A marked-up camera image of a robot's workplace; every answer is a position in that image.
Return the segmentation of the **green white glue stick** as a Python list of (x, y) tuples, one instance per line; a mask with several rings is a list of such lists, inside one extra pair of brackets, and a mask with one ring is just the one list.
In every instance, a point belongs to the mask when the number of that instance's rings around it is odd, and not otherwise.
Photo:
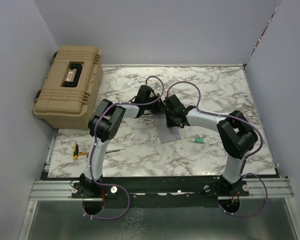
[(202, 138), (191, 138), (191, 139), (190, 139), (190, 142), (191, 142), (191, 143), (197, 143), (197, 144), (204, 144), (204, 143), (205, 143), (205, 140), (202, 139)]

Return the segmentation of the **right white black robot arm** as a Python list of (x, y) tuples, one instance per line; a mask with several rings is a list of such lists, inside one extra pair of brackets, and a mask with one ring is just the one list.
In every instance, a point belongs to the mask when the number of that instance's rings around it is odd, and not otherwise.
[(201, 127), (219, 133), (227, 153), (225, 169), (220, 177), (219, 189), (230, 196), (237, 191), (242, 181), (246, 158), (254, 148), (258, 136), (241, 111), (230, 114), (202, 113), (196, 106), (185, 107), (176, 95), (163, 101), (168, 127)]

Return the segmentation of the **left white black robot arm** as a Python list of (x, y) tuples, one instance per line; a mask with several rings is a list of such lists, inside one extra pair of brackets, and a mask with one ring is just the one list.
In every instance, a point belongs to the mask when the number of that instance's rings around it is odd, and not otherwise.
[(122, 186), (100, 182), (108, 145), (117, 134), (123, 119), (139, 118), (146, 111), (161, 113), (164, 107), (162, 95), (162, 93), (155, 93), (148, 85), (141, 85), (137, 95), (130, 101), (116, 103), (107, 99), (101, 101), (88, 123), (92, 143), (87, 166), (75, 185), (77, 195), (100, 197), (106, 190), (113, 187), (127, 193)]

